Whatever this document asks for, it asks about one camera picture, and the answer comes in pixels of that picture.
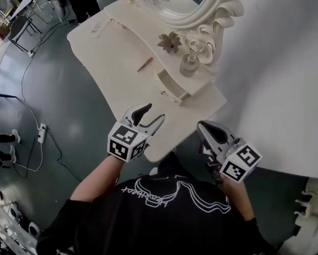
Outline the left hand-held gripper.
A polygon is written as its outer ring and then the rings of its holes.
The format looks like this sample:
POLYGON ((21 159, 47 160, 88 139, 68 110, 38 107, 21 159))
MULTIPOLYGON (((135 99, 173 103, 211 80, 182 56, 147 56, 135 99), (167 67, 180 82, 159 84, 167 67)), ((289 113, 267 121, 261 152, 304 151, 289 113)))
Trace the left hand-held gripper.
POLYGON ((148 125, 139 124, 151 107, 151 103, 132 107, 114 124, 108 135, 108 154, 127 163, 142 155, 149 136, 153 136, 165 120, 165 114, 162 114, 148 125))

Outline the cream vanity dressing table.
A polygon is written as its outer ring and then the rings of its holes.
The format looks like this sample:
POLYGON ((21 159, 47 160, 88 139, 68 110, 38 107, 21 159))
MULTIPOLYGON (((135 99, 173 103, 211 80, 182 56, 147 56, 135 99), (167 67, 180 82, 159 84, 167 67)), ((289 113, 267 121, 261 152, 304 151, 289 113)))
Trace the cream vanity dressing table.
POLYGON ((149 161, 157 162, 191 135, 198 121, 208 119, 221 108, 226 99, 212 84, 214 74, 205 67, 200 66, 190 78, 182 76, 179 71, 182 57, 154 46, 159 32, 151 35, 152 25, 147 21, 132 5, 118 0, 72 30, 67 39, 117 120, 129 108, 145 103, 151 103, 152 107, 142 124, 165 114, 163 125, 145 151, 149 161), (98 38, 92 38, 90 29, 99 21, 107 22, 106 26, 98 38), (137 72, 150 57, 153 61, 137 72), (160 94, 154 71, 162 70, 190 95, 181 105, 160 94))

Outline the white carved furniture piece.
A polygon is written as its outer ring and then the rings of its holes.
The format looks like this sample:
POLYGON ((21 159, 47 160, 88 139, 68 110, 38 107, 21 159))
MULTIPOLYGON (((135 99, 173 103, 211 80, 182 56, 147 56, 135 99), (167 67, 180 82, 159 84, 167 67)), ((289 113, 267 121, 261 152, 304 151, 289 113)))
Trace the white carved furniture piece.
POLYGON ((302 207, 294 212, 295 224, 300 227, 300 233, 312 238, 318 235, 318 178, 308 179, 302 195, 306 199, 295 200, 302 207))

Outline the grey chair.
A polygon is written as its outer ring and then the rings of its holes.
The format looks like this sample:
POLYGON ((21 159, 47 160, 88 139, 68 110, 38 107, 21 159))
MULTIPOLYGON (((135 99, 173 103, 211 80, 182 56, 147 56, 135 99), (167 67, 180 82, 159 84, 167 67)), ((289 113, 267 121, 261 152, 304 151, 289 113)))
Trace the grey chair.
POLYGON ((18 44, 18 40, 27 30, 28 27, 30 27, 34 32, 37 31, 40 34, 42 34, 42 32, 33 23, 32 18, 23 14, 18 16, 15 19, 15 21, 11 24, 10 33, 7 36, 8 40, 23 52, 28 52, 28 50, 22 47, 20 44, 18 44))

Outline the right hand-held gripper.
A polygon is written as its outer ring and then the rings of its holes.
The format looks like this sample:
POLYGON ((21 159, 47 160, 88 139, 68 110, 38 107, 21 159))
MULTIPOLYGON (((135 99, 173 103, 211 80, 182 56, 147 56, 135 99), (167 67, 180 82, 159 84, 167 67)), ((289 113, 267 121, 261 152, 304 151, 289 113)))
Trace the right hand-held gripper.
POLYGON ((199 121, 196 131, 201 140, 201 154, 207 157, 217 180, 224 176, 242 182, 262 160, 258 150, 243 138, 236 138, 229 128, 213 121, 199 121), (225 149, 217 160, 216 149, 225 149))

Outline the small white paper label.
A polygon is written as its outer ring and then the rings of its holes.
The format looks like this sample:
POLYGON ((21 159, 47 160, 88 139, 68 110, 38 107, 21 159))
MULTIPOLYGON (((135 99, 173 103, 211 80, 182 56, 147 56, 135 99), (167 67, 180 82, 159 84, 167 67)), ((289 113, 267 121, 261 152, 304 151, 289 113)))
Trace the small white paper label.
POLYGON ((91 27, 89 32, 90 37, 98 38, 101 35, 102 31, 104 30, 106 23, 107 22, 105 21, 99 21, 93 27, 91 27))

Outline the white equipment rack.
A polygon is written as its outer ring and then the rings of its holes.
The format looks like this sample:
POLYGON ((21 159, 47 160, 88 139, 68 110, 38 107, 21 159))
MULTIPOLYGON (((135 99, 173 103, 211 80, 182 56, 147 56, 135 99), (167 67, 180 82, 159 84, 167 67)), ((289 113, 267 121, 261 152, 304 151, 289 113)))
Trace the white equipment rack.
POLYGON ((40 228, 0 192, 0 254, 37 255, 40 228))

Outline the white curved drawer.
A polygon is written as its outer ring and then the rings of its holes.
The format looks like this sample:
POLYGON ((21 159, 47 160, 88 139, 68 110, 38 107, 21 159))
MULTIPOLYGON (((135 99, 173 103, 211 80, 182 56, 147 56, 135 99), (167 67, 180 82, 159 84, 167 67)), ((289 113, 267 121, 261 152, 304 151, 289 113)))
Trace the white curved drawer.
POLYGON ((172 102, 181 105, 190 95, 175 82, 166 70, 154 71, 154 79, 159 87, 161 95, 166 95, 172 102))

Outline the clear glass perfume bottle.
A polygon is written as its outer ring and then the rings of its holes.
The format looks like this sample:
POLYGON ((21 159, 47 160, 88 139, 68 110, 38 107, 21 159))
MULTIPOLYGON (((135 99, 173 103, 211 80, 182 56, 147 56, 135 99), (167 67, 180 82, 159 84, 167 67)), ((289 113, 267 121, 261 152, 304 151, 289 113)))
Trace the clear glass perfume bottle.
POLYGON ((179 71, 182 76, 190 78, 196 70, 199 68, 200 61, 197 56, 192 54, 186 54, 182 57, 179 71))

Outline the white partition panel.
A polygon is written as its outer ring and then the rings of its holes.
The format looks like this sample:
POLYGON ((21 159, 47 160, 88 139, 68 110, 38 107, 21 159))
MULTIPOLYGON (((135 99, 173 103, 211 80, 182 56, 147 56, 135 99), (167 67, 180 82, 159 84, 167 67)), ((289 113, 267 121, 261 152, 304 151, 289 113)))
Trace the white partition panel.
POLYGON ((225 31, 213 119, 251 142, 260 166, 318 178, 318 0, 240 0, 225 31))

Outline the person's black printed t-shirt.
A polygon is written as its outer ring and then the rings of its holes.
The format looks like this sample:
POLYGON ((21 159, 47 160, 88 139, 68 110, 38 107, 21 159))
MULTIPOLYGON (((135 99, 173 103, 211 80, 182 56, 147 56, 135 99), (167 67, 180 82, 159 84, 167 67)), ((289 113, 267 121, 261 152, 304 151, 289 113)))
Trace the person's black printed t-shirt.
POLYGON ((151 175, 92 202, 64 203, 37 255, 279 255, 223 188, 194 178, 171 152, 151 175))

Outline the white work table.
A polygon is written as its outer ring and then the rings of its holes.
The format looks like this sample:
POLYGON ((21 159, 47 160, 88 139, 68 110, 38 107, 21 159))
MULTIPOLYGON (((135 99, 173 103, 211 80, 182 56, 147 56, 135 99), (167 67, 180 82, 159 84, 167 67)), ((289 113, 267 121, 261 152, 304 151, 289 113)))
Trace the white work table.
MULTIPOLYGON (((56 0, 47 0, 48 3, 52 6, 54 12, 57 14, 60 22, 65 21, 65 10, 63 7, 57 4, 56 0)), ((11 19, 16 18, 18 15, 22 14, 22 12, 27 9, 30 12, 30 16, 35 15, 39 20, 41 20, 44 24, 48 24, 50 21, 47 21, 43 18, 41 12, 41 6, 38 9, 38 0, 22 0, 19 6, 16 8, 13 13, 11 19)))

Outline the white oval carved mirror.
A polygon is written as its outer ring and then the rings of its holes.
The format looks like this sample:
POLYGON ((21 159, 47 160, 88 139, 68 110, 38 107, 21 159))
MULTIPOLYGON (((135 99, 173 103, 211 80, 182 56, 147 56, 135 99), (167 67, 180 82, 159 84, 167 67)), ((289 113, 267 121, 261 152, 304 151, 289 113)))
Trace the white oval carved mirror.
MULTIPOLYGON (((150 34, 176 32, 182 45, 176 54, 198 57, 200 66, 215 74, 216 63, 222 51, 224 30, 234 26, 234 18, 243 16, 239 0, 123 0, 132 5, 151 24, 150 34)), ((154 46, 160 43, 159 35, 154 46)))

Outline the thin brown stick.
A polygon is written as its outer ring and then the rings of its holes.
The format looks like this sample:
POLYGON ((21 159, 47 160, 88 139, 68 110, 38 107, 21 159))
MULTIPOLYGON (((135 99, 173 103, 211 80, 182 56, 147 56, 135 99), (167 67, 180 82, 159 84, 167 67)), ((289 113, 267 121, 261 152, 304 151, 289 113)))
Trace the thin brown stick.
POLYGON ((153 57, 150 57, 146 62, 140 66, 140 68, 137 70, 137 72, 140 72, 143 70, 145 67, 147 67, 151 62, 153 61, 153 57))

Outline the long white power strip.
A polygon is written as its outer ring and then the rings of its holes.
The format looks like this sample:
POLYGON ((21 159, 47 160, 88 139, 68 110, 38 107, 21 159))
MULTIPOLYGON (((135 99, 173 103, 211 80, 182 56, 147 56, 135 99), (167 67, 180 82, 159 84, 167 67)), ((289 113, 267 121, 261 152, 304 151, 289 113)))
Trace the long white power strip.
POLYGON ((44 143, 46 133, 47 133, 47 125, 44 123, 41 123, 39 127, 39 133, 38 133, 38 142, 40 144, 44 143))

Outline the brown flower ornament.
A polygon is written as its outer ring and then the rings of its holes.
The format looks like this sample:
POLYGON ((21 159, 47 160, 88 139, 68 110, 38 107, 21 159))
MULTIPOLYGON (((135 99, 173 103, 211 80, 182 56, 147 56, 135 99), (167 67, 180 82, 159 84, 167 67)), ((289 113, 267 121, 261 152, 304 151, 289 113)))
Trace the brown flower ornament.
POLYGON ((169 54, 176 54, 179 50, 179 46, 182 45, 179 35, 174 31, 171 31, 168 35, 159 35, 159 39, 160 43, 158 43, 157 46, 162 47, 162 49, 169 54))

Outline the person's right forearm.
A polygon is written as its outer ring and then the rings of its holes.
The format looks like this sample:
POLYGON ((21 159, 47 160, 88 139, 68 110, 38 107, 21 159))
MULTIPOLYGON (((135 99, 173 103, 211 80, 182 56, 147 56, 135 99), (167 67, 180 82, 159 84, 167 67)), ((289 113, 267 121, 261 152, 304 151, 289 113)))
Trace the person's right forearm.
POLYGON ((241 213, 245 221, 255 218, 252 204, 247 194, 244 182, 234 182, 231 179, 221 175, 222 188, 224 194, 229 198, 230 202, 241 213))

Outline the person's left forearm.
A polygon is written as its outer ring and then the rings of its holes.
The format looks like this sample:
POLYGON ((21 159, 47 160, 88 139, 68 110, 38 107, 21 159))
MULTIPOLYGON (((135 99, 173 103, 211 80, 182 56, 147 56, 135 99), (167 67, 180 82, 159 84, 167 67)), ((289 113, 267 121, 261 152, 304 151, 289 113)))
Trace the person's left forearm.
POLYGON ((113 187, 125 162, 113 155, 105 158, 74 190, 70 200, 92 202, 113 187))

